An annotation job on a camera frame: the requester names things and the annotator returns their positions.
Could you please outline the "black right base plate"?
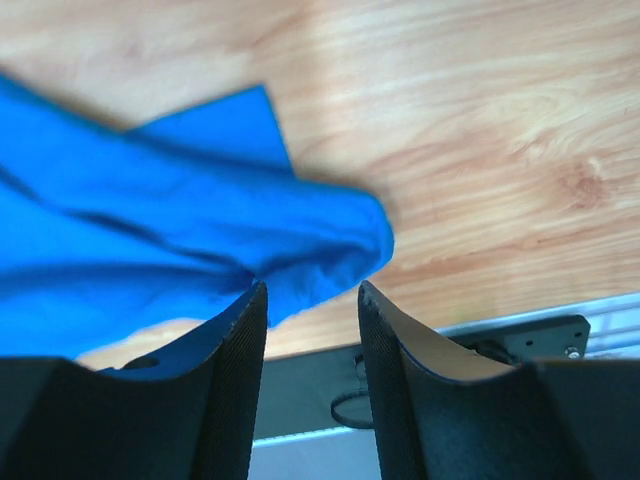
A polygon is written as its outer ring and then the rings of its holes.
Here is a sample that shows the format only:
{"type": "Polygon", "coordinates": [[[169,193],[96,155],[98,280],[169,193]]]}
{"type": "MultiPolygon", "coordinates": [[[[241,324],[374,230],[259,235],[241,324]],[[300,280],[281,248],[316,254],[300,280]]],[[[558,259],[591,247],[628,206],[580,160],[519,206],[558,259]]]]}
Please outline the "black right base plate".
{"type": "Polygon", "coordinates": [[[591,326],[582,315],[564,315],[492,327],[450,339],[489,359],[519,366],[536,359],[581,359],[591,326]]]}

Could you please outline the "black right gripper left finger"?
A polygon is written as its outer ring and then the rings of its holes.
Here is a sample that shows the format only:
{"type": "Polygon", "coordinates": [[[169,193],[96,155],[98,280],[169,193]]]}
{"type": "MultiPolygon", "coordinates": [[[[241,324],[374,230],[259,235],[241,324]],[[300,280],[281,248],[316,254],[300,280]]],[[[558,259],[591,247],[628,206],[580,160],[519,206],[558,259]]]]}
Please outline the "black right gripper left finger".
{"type": "Polygon", "coordinates": [[[267,289],[115,369],[1,361],[5,479],[244,479],[267,333],[267,289]]]}

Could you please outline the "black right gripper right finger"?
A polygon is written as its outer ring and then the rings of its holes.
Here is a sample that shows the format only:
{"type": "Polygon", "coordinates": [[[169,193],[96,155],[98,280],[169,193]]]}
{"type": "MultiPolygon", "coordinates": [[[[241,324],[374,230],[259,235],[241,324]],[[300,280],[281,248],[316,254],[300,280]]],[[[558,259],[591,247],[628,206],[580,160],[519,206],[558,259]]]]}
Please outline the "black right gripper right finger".
{"type": "Polygon", "coordinates": [[[511,366],[358,292],[361,346],[385,479],[635,479],[639,363],[511,366]]]}

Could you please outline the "blue t shirt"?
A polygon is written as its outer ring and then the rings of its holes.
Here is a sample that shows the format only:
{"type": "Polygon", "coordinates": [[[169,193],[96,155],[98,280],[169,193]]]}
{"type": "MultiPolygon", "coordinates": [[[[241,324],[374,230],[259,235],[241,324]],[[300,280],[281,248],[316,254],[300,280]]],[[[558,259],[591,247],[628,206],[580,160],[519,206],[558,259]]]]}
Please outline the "blue t shirt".
{"type": "Polygon", "coordinates": [[[1,351],[78,357],[251,285],[268,324],[384,267],[381,202],[296,176],[263,86],[124,133],[1,81],[1,351]]]}

